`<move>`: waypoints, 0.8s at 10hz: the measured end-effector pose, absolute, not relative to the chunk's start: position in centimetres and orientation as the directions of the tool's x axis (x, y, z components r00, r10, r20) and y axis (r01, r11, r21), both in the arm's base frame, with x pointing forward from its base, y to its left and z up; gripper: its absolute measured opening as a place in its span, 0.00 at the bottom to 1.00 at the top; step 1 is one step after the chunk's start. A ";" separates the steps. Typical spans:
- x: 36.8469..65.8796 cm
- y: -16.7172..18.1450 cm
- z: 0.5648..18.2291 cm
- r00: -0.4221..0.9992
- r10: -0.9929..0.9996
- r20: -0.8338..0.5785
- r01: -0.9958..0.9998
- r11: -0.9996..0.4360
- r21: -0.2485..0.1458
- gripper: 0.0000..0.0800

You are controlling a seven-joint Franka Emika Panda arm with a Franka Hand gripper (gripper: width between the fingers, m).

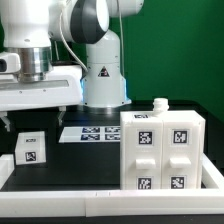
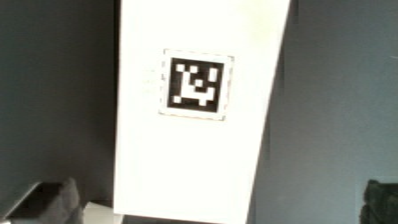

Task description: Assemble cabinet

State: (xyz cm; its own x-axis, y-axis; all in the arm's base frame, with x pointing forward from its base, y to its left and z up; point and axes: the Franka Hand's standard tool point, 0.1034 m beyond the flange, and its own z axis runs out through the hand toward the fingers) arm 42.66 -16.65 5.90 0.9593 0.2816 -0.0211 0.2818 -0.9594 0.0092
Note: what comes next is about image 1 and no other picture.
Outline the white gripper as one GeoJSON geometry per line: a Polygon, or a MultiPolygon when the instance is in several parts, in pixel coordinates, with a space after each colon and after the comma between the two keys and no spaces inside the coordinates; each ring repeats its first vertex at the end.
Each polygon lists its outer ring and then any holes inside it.
{"type": "MultiPolygon", "coordinates": [[[[58,125],[63,125],[66,107],[82,100],[80,80],[82,69],[78,65],[54,66],[44,81],[21,83],[12,75],[0,78],[0,111],[15,111],[59,107],[58,125]]],[[[0,119],[10,131],[7,112],[0,112],[0,119]]]]}

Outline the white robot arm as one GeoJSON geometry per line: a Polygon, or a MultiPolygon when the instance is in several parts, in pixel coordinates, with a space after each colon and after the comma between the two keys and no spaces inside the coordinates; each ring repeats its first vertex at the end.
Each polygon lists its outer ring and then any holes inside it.
{"type": "Polygon", "coordinates": [[[70,105],[111,112],[126,93],[123,37],[111,18],[139,13],[144,0],[0,0],[0,120],[9,111],[70,105]]]}

